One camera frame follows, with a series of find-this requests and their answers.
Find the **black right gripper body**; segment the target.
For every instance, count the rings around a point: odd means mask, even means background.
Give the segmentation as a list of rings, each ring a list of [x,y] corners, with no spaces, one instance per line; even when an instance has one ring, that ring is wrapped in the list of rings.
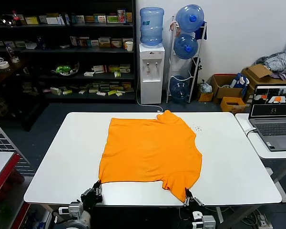
[[[189,212],[199,211],[204,212],[204,204],[197,198],[189,200],[189,205],[184,205],[184,208]]]

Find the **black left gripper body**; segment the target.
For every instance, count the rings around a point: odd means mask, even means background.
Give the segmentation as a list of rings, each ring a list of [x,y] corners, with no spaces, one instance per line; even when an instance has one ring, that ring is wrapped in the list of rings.
[[[97,191],[90,188],[81,194],[81,202],[83,210],[92,211],[96,204],[102,202],[102,194],[98,195]]]

